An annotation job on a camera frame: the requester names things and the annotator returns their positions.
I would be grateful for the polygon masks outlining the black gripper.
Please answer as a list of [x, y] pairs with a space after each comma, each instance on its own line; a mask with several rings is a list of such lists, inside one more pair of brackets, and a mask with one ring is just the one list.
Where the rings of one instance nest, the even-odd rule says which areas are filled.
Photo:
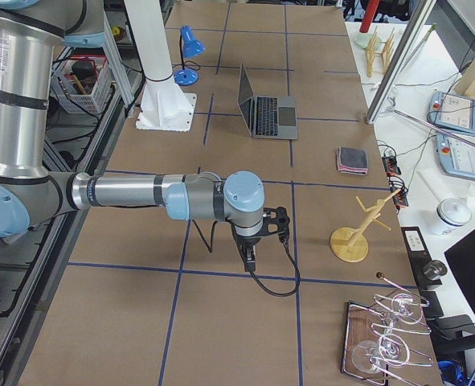
[[241, 236], [236, 235], [236, 244], [244, 263], [245, 272], [256, 271], [256, 245], [261, 238], [258, 236]]

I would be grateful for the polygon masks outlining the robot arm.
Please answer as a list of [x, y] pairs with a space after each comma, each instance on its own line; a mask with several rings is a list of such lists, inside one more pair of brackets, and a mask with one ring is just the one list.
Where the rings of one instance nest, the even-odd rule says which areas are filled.
[[104, 41], [100, 1], [0, 1], [0, 237], [90, 207], [164, 207], [174, 220], [228, 222], [245, 269], [253, 271], [267, 229], [255, 174], [111, 178], [43, 166], [54, 48]]

